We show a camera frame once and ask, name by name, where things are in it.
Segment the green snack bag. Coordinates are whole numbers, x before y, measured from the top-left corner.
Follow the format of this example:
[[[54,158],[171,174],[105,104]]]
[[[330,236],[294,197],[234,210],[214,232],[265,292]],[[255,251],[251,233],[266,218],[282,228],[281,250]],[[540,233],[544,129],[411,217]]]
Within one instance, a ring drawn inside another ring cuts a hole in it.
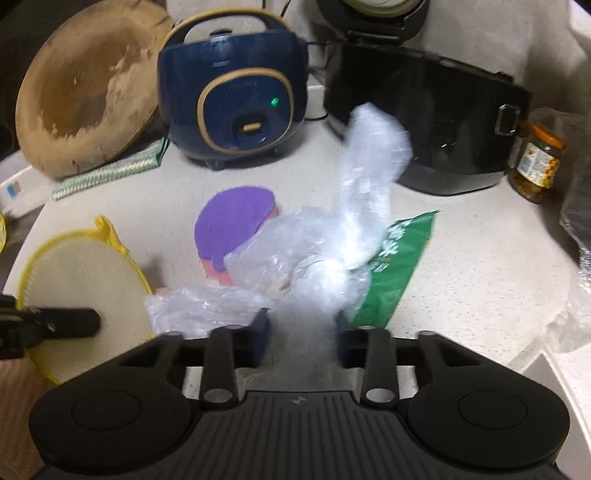
[[[386,328],[432,237],[438,211],[398,220],[384,233],[377,254],[368,263],[370,288],[349,323]]]

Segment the clear plastic bag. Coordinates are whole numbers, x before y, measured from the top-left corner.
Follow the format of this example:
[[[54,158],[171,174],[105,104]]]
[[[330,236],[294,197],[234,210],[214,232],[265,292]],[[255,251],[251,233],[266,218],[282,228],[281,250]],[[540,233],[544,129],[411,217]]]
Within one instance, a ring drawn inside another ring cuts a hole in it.
[[[144,305],[156,333],[187,339],[216,327],[245,326],[256,310],[270,314],[262,367],[252,389],[339,390],[335,316],[353,316],[370,289],[368,263],[391,224],[391,185],[412,157],[409,133],[366,103],[353,109],[342,153],[338,210],[311,207],[276,217],[224,257],[231,287],[194,286],[149,296]]]

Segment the pink striped cloth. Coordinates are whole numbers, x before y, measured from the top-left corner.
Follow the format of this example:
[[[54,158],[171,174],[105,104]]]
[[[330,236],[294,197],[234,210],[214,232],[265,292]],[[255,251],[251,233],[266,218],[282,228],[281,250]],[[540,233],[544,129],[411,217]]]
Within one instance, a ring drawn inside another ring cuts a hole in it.
[[[29,479],[43,467],[28,421],[35,402],[53,387],[28,358],[1,362],[2,479]]]

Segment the yellow-rimmed round scrubber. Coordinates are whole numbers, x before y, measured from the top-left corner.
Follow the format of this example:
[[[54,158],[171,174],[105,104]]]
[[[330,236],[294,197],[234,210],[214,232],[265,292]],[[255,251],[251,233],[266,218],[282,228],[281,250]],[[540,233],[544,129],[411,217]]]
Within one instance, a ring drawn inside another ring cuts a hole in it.
[[[64,383],[154,337],[144,300],[152,289],[104,216],[95,227],[60,234],[30,256],[17,289],[20,307],[91,308],[90,338],[47,340],[28,350],[43,375]]]

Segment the pink purple sponge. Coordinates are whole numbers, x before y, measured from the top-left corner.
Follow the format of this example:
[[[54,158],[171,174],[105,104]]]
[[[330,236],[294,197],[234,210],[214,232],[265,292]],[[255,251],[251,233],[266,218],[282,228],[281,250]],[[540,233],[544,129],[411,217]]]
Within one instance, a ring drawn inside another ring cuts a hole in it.
[[[252,238],[263,223],[277,214],[276,196],[263,187],[240,186],[215,194],[199,213],[193,232],[197,255],[207,277],[231,286],[233,281],[224,257]]]

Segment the green white striped cloth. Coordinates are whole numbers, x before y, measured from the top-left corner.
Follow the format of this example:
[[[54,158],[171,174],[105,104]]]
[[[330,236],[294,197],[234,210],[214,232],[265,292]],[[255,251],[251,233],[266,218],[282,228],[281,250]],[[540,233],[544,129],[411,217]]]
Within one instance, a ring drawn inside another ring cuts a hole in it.
[[[144,149],[92,171],[70,177],[59,183],[51,193],[59,201],[76,193],[158,168],[168,148],[169,140],[162,137]]]

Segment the round wooden cutting board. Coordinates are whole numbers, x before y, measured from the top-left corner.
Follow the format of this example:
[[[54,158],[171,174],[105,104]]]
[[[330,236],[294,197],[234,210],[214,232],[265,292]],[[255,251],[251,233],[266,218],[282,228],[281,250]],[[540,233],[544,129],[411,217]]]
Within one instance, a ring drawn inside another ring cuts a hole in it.
[[[158,108],[157,55],[172,29],[152,1],[99,1],[42,45],[16,100],[26,161],[63,179],[113,161]]]

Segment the black rice cooker open lid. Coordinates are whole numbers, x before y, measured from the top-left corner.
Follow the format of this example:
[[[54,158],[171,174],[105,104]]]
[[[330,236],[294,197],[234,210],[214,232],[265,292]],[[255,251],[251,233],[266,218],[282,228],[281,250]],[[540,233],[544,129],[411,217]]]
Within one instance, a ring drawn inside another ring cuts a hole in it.
[[[413,159],[402,185],[451,196],[504,176],[531,94],[512,76],[406,47],[426,24],[427,1],[321,1],[341,37],[328,49],[325,110],[345,133],[356,106],[372,103],[409,132]]]

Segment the glass jar orange lid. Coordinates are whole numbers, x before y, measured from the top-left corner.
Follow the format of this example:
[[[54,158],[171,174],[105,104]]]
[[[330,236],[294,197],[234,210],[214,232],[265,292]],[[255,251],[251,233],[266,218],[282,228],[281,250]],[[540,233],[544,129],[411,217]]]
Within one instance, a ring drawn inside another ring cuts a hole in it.
[[[529,126],[529,136],[509,172],[509,183],[523,198],[540,203],[554,185],[567,142],[540,123]]]

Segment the navy blue rice cooker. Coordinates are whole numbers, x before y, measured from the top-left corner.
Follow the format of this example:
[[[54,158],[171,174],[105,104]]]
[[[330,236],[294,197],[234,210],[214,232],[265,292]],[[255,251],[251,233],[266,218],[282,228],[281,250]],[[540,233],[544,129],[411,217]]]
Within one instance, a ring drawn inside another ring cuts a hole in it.
[[[264,29],[185,40],[193,27],[229,17],[255,18]],[[304,123],[308,45],[269,10],[228,7],[178,23],[158,53],[157,74],[168,138],[214,171],[280,150]]]

